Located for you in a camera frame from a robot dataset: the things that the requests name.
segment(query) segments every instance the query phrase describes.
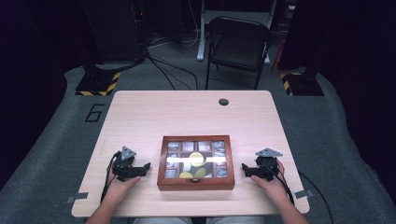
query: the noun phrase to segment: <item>gray pants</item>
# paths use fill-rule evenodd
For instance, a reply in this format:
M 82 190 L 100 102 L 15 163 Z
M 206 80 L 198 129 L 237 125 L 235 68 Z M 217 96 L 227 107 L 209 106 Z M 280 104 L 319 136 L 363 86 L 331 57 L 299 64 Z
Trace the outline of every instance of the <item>gray pants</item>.
M 206 224 L 262 224 L 264 217 L 207 217 Z M 138 217 L 134 224 L 192 224 L 189 217 Z

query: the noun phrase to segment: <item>gray carpet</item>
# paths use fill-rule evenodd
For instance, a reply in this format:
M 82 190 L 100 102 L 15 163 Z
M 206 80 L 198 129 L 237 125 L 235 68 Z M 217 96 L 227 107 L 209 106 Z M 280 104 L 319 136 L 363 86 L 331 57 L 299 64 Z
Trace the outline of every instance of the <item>gray carpet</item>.
M 278 40 L 270 50 L 274 59 Z M 185 48 L 166 44 L 148 50 L 193 72 L 205 88 L 206 60 L 196 61 L 198 43 Z M 122 63 L 107 64 L 118 67 Z M 192 75 L 164 66 L 172 75 L 195 89 Z M 212 74 L 210 90 L 248 90 L 226 82 L 253 86 L 251 74 L 220 68 Z M 83 223 L 72 217 L 71 203 L 64 201 L 78 192 L 113 94 L 77 96 L 75 88 L 84 75 L 82 68 L 65 74 L 68 87 L 64 100 L 34 147 L 0 192 L 0 223 Z M 177 90 L 186 85 L 169 77 Z M 300 172 L 326 197 L 335 223 L 396 223 L 396 209 L 369 166 L 361 160 L 351 140 L 343 107 L 332 84 L 323 76 L 317 80 L 325 96 L 288 96 L 279 74 L 265 66 L 259 90 L 273 94 L 291 151 Z M 149 60 L 120 75 L 115 91 L 169 90 L 168 80 Z M 94 104 L 103 114 L 98 122 L 84 122 Z M 302 177 L 304 187 L 316 196 L 308 199 L 311 223 L 331 223 L 326 204 L 316 189 Z M 268 223 L 282 223 L 278 216 Z M 113 218 L 113 223 L 128 223 L 128 218 Z

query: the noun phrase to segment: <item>wooden box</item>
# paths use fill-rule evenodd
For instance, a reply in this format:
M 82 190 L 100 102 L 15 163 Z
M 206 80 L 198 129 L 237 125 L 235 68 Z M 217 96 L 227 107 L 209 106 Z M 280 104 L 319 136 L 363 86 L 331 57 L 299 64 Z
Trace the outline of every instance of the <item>wooden box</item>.
M 160 190 L 233 189 L 230 136 L 165 136 L 157 185 Z

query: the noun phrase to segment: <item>wooden table top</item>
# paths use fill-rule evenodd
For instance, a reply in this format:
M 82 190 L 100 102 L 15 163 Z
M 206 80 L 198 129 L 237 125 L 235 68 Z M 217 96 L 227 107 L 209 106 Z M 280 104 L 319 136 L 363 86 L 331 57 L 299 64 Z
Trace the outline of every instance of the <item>wooden table top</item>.
M 220 105 L 227 99 L 228 105 Z M 159 191 L 164 136 L 230 135 L 235 186 L 232 190 Z M 283 154 L 291 191 L 303 190 L 274 100 L 269 91 L 117 91 L 92 153 L 76 200 L 75 217 L 89 217 L 98 207 L 106 168 L 123 146 L 137 154 L 133 166 L 151 162 L 117 209 L 116 217 L 224 217 L 277 214 L 278 211 L 241 164 L 256 166 L 256 152 L 269 147 Z M 302 213 L 306 198 L 295 200 Z

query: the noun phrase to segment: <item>person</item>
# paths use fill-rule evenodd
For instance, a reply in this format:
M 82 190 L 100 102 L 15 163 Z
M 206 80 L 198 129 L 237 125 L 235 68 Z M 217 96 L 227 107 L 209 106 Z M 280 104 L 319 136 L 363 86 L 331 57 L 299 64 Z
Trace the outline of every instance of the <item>person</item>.
M 285 168 L 280 161 L 277 161 L 279 168 L 279 178 L 284 180 L 283 175 Z M 112 215 L 118 205 L 122 202 L 123 198 L 127 194 L 128 190 L 137 184 L 140 180 L 140 176 L 132 178 L 128 181 L 121 182 L 117 178 L 113 178 L 114 175 L 110 175 L 109 179 L 112 179 L 111 184 L 108 186 L 107 194 L 102 200 L 99 207 L 93 212 L 91 217 L 87 220 L 88 224 L 102 224 L 110 223 Z M 279 211 L 283 222 L 285 224 L 305 224 L 309 223 L 308 220 L 300 213 L 300 211 L 290 202 L 289 196 L 285 191 L 282 183 L 274 178 L 272 181 L 266 181 L 253 175 L 251 179 L 259 185 L 270 201 L 275 205 Z M 263 223 L 264 217 L 209 217 L 206 219 L 207 224 L 226 224 L 226 223 Z M 154 224 L 154 223 L 173 223 L 173 224 L 192 224 L 192 221 L 188 217 L 148 217 L 148 218 L 136 218 L 134 224 Z

